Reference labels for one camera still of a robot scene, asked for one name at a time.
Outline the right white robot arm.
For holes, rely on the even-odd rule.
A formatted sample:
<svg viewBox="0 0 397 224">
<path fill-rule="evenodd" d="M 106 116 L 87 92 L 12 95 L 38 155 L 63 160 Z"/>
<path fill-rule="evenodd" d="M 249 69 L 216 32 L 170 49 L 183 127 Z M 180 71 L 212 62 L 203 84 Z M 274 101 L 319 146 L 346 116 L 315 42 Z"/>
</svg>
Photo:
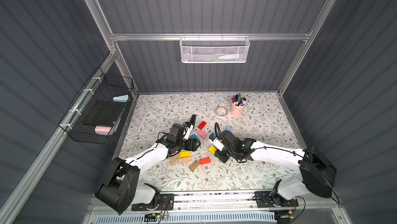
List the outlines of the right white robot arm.
<svg viewBox="0 0 397 224">
<path fill-rule="evenodd" d="M 294 170 L 287 179 L 276 180 L 273 189 L 264 196 L 256 195 L 259 204 L 294 206 L 298 196 L 308 193 L 338 202 L 334 191 L 336 167 L 317 148 L 289 149 L 265 144 L 255 139 L 240 140 L 230 131 L 210 136 L 216 148 L 215 156 L 223 163 L 233 158 L 239 163 L 247 161 L 269 162 Z"/>
</svg>

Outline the teal block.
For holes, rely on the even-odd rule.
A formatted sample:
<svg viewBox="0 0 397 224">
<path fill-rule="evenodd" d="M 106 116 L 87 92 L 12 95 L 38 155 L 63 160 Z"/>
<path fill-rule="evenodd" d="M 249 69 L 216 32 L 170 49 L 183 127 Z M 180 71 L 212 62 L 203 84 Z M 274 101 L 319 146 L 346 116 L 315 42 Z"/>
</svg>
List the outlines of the teal block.
<svg viewBox="0 0 397 224">
<path fill-rule="evenodd" d="M 201 140 L 198 138 L 198 136 L 197 136 L 196 134 L 192 134 L 192 135 L 191 135 L 191 138 L 197 139 L 198 141 L 201 141 Z"/>
</svg>

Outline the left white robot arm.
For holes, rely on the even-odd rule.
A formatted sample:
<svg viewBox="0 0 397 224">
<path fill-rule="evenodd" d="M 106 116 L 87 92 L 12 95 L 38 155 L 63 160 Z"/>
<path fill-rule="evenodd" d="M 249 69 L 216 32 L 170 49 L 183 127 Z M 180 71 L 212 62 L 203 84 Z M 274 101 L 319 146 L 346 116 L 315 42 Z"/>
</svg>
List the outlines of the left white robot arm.
<svg viewBox="0 0 397 224">
<path fill-rule="evenodd" d="M 155 209 L 161 198 L 155 186 L 139 183 L 140 175 L 167 158 L 176 156 L 182 150 L 196 151 L 201 142 L 190 137 L 194 120 L 174 124 L 168 133 L 163 133 L 147 150 L 127 158 L 113 159 L 101 180 L 95 197 L 122 214 L 130 205 Z"/>
</svg>

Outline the wooden block left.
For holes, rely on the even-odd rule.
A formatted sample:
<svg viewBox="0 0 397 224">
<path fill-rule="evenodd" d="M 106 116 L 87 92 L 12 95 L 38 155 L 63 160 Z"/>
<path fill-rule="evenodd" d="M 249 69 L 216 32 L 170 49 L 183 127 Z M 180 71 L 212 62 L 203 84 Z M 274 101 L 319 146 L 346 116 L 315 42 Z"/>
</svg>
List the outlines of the wooden block left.
<svg viewBox="0 0 397 224">
<path fill-rule="evenodd" d="M 175 165 L 176 162 L 180 159 L 180 153 L 177 153 L 176 155 L 174 155 L 171 160 L 170 160 L 170 164 L 171 165 Z"/>
</svg>

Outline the yellow block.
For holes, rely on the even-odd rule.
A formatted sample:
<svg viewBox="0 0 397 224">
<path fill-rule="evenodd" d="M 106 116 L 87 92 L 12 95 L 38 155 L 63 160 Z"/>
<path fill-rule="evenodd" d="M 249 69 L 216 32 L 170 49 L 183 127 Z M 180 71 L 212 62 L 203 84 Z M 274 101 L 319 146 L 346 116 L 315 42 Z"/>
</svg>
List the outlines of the yellow block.
<svg viewBox="0 0 397 224">
<path fill-rule="evenodd" d="M 191 156 L 191 152 L 190 151 L 180 152 L 180 154 L 179 154 L 180 158 L 185 158 L 185 157 L 190 157 L 190 156 Z"/>
<path fill-rule="evenodd" d="M 217 152 L 217 148 L 211 146 L 211 147 L 209 148 L 209 152 L 212 153 L 213 155 L 215 155 L 215 153 Z"/>
</svg>

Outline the wooden block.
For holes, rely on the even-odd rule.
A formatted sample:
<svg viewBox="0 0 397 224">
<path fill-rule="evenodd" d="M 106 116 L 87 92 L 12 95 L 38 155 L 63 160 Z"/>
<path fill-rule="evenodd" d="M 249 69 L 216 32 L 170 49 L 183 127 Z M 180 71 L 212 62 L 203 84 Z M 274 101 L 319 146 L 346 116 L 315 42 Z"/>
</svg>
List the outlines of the wooden block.
<svg viewBox="0 0 397 224">
<path fill-rule="evenodd" d="M 189 169 L 190 169 L 192 172 L 194 172 L 194 171 L 197 169 L 197 167 L 200 166 L 200 165 L 201 165 L 201 164 L 200 164 L 200 161 L 195 160 L 195 161 L 189 166 Z"/>
<path fill-rule="evenodd" d="M 191 156 L 183 157 L 183 158 L 179 158 L 178 159 L 178 163 L 179 164 L 184 164 L 184 163 L 188 163 L 188 162 L 191 162 L 191 161 L 192 161 Z"/>
<path fill-rule="evenodd" d="M 170 160 L 170 164 L 171 165 L 175 165 L 176 162 L 180 159 L 180 153 L 177 153 L 176 155 L 174 155 L 171 160 Z"/>
</svg>

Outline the light blue box in basket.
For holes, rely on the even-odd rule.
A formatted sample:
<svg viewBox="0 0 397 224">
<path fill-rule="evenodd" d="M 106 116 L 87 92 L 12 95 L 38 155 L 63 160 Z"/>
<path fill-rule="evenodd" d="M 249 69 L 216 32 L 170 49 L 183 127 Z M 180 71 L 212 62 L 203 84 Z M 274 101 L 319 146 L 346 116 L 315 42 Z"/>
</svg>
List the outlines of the light blue box in basket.
<svg viewBox="0 0 397 224">
<path fill-rule="evenodd" d="M 117 102 L 117 103 L 126 103 L 126 102 L 129 101 L 129 95 L 126 94 L 126 95 L 121 95 L 121 96 L 114 97 L 113 101 Z"/>
</svg>

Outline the pink pen cup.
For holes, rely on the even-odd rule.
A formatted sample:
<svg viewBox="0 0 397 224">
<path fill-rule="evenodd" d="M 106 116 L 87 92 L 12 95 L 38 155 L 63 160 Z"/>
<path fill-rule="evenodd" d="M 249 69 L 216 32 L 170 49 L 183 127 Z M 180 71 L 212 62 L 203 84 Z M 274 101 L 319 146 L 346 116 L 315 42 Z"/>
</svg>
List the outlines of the pink pen cup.
<svg viewBox="0 0 397 224">
<path fill-rule="evenodd" d="M 244 109 L 245 109 L 244 106 L 238 106 L 235 103 L 231 103 L 230 114 L 235 117 L 240 117 L 243 115 Z"/>
</svg>

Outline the pink block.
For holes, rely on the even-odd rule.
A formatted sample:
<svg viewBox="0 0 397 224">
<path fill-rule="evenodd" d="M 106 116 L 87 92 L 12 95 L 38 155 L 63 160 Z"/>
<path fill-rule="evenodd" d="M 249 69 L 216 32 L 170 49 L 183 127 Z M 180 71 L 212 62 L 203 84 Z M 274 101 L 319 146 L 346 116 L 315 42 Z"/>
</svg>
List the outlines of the pink block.
<svg viewBox="0 0 397 224">
<path fill-rule="evenodd" d="M 203 132 L 202 130 L 198 130 L 198 131 L 197 131 L 197 134 L 198 134 L 200 137 L 204 138 L 204 139 L 207 137 L 207 134 L 206 134 L 205 132 Z"/>
</svg>

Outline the white bottle in basket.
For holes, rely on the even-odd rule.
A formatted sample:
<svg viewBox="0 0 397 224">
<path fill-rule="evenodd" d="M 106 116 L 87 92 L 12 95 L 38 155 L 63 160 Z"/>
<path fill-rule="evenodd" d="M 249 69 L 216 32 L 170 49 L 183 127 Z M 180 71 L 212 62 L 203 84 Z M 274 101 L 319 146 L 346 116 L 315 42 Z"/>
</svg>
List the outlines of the white bottle in basket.
<svg viewBox="0 0 397 224">
<path fill-rule="evenodd" d="M 218 57 L 219 60 L 238 60 L 239 58 L 240 54 L 227 54 Z"/>
</svg>

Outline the wooden block middle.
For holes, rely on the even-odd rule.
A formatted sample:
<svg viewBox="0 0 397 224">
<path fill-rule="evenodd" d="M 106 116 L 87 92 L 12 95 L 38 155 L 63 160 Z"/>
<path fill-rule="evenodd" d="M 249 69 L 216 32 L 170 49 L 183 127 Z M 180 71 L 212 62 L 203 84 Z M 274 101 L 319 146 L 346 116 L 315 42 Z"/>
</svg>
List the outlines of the wooden block middle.
<svg viewBox="0 0 397 224">
<path fill-rule="evenodd" d="M 184 163 L 188 163 L 188 162 L 191 162 L 191 161 L 192 161 L 191 156 L 183 157 L 183 158 L 179 158 L 178 159 L 178 163 L 179 164 L 184 164 Z"/>
</svg>

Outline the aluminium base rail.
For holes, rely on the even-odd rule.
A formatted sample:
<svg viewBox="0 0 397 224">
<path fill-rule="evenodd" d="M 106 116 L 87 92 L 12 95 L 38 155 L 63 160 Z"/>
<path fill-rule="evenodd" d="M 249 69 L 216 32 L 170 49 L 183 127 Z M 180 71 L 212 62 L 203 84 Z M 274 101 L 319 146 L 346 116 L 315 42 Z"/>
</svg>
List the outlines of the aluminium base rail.
<svg viewBox="0 0 397 224">
<path fill-rule="evenodd" d="M 95 204 L 85 224 L 288 224 L 299 216 L 297 198 L 276 205 L 269 191 L 163 194 L 156 209 L 131 206 L 123 214 Z"/>
</svg>

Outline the black stapler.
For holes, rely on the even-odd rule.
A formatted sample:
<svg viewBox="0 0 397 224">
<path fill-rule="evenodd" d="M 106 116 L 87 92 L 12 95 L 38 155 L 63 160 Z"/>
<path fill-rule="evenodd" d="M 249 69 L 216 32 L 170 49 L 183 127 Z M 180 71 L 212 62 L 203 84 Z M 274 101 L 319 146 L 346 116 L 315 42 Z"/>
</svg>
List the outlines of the black stapler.
<svg viewBox="0 0 397 224">
<path fill-rule="evenodd" d="M 189 125 L 188 125 L 188 128 L 189 128 L 190 130 L 193 130 L 193 129 L 194 129 L 195 122 L 196 122 L 196 114 L 193 114 L 193 115 L 191 116 L 191 118 L 190 118 Z"/>
</svg>

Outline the pink eraser in basket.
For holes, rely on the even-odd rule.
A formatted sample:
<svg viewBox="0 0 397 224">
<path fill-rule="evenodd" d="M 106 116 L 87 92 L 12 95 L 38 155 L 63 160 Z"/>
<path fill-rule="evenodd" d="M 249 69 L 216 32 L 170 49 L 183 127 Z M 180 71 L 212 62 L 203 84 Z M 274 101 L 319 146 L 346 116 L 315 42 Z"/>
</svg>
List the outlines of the pink eraser in basket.
<svg viewBox="0 0 397 224">
<path fill-rule="evenodd" d="M 96 126 L 95 133 L 97 135 L 107 136 L 110 133 L 111 129 L 112 128 L 110 126 Z"/>
</svg>

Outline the red block lower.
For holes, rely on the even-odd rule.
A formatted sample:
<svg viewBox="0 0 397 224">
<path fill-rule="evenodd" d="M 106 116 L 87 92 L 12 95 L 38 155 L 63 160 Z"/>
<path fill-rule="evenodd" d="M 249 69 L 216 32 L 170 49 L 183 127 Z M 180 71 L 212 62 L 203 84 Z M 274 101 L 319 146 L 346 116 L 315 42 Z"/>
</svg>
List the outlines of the red block lower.
<svg viewBox="0 0 397 224">
<path fill-rule="evenodd" d="M 206 164 L 210 164 L 211 163 L 211 159 L 209 157 L 201 158 L 199 160 L 199 162 L 200 162 L 201 165 L 206 165 Z"/>
</svg>

